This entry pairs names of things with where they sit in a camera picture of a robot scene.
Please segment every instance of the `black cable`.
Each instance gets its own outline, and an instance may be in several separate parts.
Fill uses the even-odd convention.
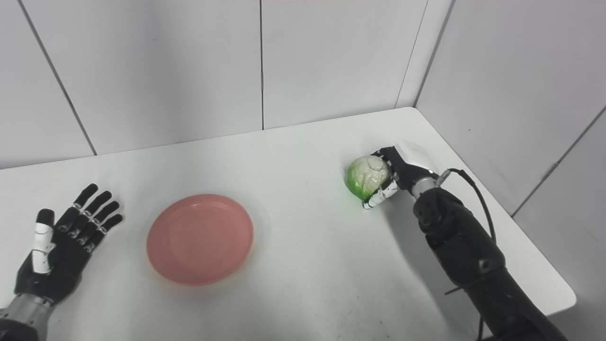
[[[490,212],[488,211],[488,205],[486,205],[486,201],[484,200],[484,197],[482,196],[482,193],[480,192],[480,189],[476,185],[475,181],[473,181],[473,179],[469,176],[469,174],[467,174],[462,169],[448,168],[448,170],[459,174],[463,179],[465,179],[465,181],[467,181],[467,183],[471,187],[473,187],[473,190],[476,191],[476,194],[478,195],[478,199],[480,199],[480,203],[482,204],[482,208],[484,209],[484,214],[486,215],[486,220],[488,220],[488,229],[490,230],[490,237],[492,238],[493,242],[496,243],[496,234],[494,233],[494,224],[492,222],[492,217],[490,217]]]
[[[465,181],[467,181],[467,183],[471,187],[473,187],[473,190],[476,192],[476,195],[478,196],[478,199],[480,199],[480,203],[482,204],[482,208],[484,209],[484,214],[486,215],[486,220],[488,221],[488,229],[490,230],[490,238],[492,238],[493,242],[496,244],[496,233],[494,232],[494,224],[492,222],[492,217],[490,216],[490,211],[488,210],[488,205],[486,205],[484,196],[482,196],[482,193],[480,192],[480,189],[476,185],[476,182],[473,181],[473,179],[469,176],[469,174],[466,173],[466,171],[464,171],[462,169],[449,168],[448,170],[459,174],[460,177],[465,179]],[[482,341],[483,337],[484,337],[484,319],[480,316],[477,341]]]

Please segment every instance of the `white wall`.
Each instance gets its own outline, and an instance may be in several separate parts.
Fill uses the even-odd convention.
[[[577,295],[551,318],[570,341],[606,335],[605,146],[601,116],[515,216]]]
[[[418,109],[513,213],[604,106],[606,2],[458,0]]]
[[[447,2],[263,1],[265,127],[412,104],[420,84],[400,95],[404,75],[424,74]],[[425,53],[409,67],[415,40]]]
[[[14,7],[16,1],[5,2]],[[450,3],[23,1],[99,154],[412,105]],[[29,44],[28,51],[9,49],[11,58],[28,61],[26,53],[36,45],[23,32],[23,42],[20,36],[3,38]],[[29,77],[40,74],[49,88],[56,87],[41,54],[37,58],[37,68],[25,68]],[[52,91],[61,99],[61,92]],[[74,135],[78,143],[58,151],[33,133],[21,143],[14,132],[23,129],[15,129],[16,122],[38,115],[29,110],[13,118],[5,125],[13,134],[5,138],[44,148],[0,149],[0,167],[90,154],[81,146],[80,130],[61,120],[51,126],[69,133],[54,138]]]
[[[100,154],[261,129],[257,1],[24,3]]]
[[[16,1],[0,1],[0,169],[92,155]]]

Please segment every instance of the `white table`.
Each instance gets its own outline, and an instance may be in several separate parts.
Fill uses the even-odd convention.
[[[0,306],[33,238],[39,208],[64,210],[91,182],[124,204],[126,221],[93,255],[58,306],[49,341],[461,340],[478,314],[453,287],[398,193],[366,211],[344,185],[357,157],[406,139],[442,171],[466,168],[412,108],[0,171]],[[512,276],[546,314],[574,292],[479,184]],[[456,175],[444,187],[485,222]],[[147,261],[145,238],[169,204],[198,193],[240,202],[253,250],[225,280],[188,288]]]

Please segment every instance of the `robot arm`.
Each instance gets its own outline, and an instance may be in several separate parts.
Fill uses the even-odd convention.
[[[397,191],[394,184],[415,197],[413,213],[427,244],[450,280],[467,293],[495,340],[535,335],[539,340],[566,341],[509,274],[505,256],[473,214],[439,186],[445,176],[437,176],[430,170],[431,164],[416,161],[415,155],[421,154],[417,147],[402,145],[374,153],[391,167],[392,177],[364,207],[374,207],[393,195]]]
[[[56,224],[52,210],[38,213],[32,250],[17,273],[16,296],[0,314],[0,341],[44,341],[53,308],[76,289],[93,250],[122,221],[119,214],[105,220],[118,209],[117,201],[94,215],[112,197],[107,191],[84,208],[97,190],[95,184],[86,187]]]

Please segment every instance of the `pink plate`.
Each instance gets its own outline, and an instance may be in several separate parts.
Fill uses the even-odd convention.
[[[242,265],[253,234],[253,223],[237,202],[216,194],[194,195],[156,218],[147,235],[147,257],[168,280],[205,285]]]

